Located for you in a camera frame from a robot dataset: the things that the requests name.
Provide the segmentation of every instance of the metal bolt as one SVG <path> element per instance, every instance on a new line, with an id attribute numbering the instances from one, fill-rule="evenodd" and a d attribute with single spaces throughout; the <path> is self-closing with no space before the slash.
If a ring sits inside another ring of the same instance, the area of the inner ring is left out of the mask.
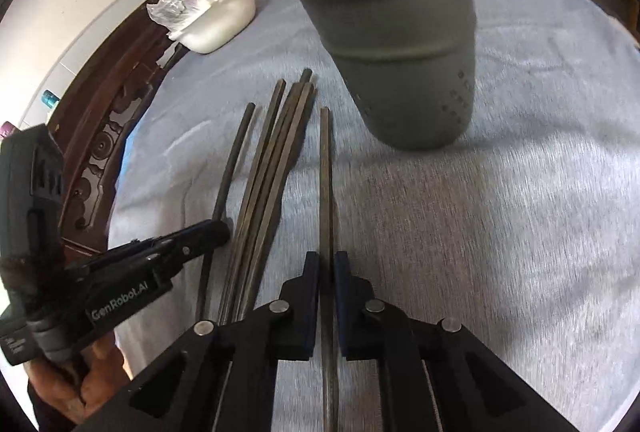
<path id="1" fill-rule="evenodd" d="M 371 300 L 367 300 L 367 303 L 364 304 L 364 309 L 369 313 L 382 313 L 382 311 L 385 310 L 385 303 L 377 298 L 372 298 Z"/>
<path id="2" fill-rule="evenodd" d="M 440 325 L 447 333 L 457 333 L 462 329 L 462 324 L 455 318 L 447 317 L 440 322 Z"/>
<path id="3" fill-rule="evenodd" d="M 201 320 L 193 327 L 193 332 L 198 336 L 208 335 L 215 328 L 215 324 L 209 320 Z"/>
<path id="4" fill-rule="evenodd" d="M 274 300 L 269 304 L 269 311 L 272 313 L 286 313 L 289 311 L 289 302 L 286 300 Z"/>

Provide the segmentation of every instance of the silver rivet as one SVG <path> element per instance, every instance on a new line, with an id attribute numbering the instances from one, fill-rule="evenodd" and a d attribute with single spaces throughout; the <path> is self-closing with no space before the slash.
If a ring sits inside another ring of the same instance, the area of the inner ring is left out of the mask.
<path id="1" fill-rule="evenodd" d="M 369 313 L 382 313 L 382 311 L 385 310 L 385 303 L 377 298 L 372 298 L 371 300 L 367 300 L 367 303 L 364 304 L 364 309 Z"/>
<path id="2" fill-rule="evenodd" d="M 193 332 L 198 336 L 208 335 L 216 326 L 213 322 L 209 322 L 208 320 L 201 320 L 193 327 Z"/>
<path id="3" fill-rule="evenodd" d="M 286 313 L 289 311 L 289 302 L 286 300 L 274 300 L 269 304 L 269 311 L 272 313 Z"/>
<path id="4" fill-rule="evenodd" d="M 457 333 L 462 329 L 462 324 L 455 318 L 447 317 L 440 323 L 447 333 Z"/>

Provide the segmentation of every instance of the cup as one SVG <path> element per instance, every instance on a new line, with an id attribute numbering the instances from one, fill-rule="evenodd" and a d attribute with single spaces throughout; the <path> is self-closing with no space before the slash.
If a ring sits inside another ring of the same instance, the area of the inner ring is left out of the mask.
<path id="1" fill-rule="evenodd" d="M 300 0 L 364 123 L 402 150 L 452 143 L 471 120 L 473 0 Z"/>

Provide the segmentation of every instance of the bundle of chopsticks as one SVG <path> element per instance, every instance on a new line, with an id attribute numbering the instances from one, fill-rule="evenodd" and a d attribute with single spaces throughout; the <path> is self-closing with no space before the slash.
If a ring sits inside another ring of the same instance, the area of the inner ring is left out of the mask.
<path id="1" fill-rule="evenodd" d="M 280 221 L 287 175 L 298 158 L 314 100 L 312 72 L 305 69 L 280 107 L 286 83 L 279 80 L 262 125 L 231 241 L 218 323 L 243 319 L 254 309 L 262 273 Z"/>

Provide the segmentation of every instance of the human hand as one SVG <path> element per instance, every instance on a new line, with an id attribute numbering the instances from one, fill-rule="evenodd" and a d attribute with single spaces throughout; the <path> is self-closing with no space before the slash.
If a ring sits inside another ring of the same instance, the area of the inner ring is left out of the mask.
<path id="1" fill-rule="evenodd" d="M 73 386 L 44 358 L 31 360 L 24 365 L 40 399 L 76 424 L 81 424 L 118 389 L 129 383 L 129 377 L 123 369 L 124 357 L 116 347 L 113 332 L 94 342 L 82 355 L 89 367 L 80 390 L 84 404 Z"/>

